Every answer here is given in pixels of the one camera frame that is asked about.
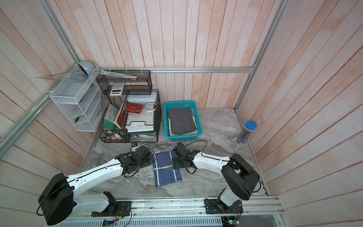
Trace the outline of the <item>dark grid pillowcase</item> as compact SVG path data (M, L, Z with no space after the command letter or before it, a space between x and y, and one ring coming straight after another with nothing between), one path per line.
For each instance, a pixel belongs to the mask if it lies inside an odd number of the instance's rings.
M197 131L194 113L191 108L167 110L169 130L172 136L191 134Z

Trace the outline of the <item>navy striped pillowcase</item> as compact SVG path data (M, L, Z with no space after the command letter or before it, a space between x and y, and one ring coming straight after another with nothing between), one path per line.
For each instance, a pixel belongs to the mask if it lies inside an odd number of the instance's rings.
M153 157L153 170L156 187L165 186L182 181L179 169L173 169L173 158L176 155L172 151L159 152Z

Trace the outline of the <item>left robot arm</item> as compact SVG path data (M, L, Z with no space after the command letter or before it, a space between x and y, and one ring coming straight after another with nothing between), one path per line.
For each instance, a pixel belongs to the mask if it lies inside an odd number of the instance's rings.
M43 216L49 226L59 224L70 215L78 213L91 212L98 217L126 214L126 210L110 192L96 196L82 196L82 193L115 177L132 177L155 160L152 149L140 146L135 151L120 154L85 172L69 176L57 174L41 193L36 213Z

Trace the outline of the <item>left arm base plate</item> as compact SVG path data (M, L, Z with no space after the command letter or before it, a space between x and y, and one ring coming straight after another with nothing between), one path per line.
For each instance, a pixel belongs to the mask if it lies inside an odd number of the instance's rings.
M130 215L131 201L111 202L102 212L92 212L92 217L125 217Z

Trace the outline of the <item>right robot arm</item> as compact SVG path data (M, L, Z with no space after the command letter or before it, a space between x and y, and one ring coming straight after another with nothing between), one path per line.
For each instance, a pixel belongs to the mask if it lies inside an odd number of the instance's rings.
M221 174L228 184L219 196L219 203L231 207L236 201L248 201L260 183L260 175L240 155L218 157L204 154L202 151L190 151L182 143L173 149L176 155L172 159L173 169L205 169Z

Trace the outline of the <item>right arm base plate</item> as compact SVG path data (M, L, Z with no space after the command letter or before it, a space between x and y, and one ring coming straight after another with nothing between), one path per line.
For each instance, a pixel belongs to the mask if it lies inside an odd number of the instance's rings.
M242 214L241 200L237 200L232 206L227 206L220 199L205 199L205 210L207 214Z

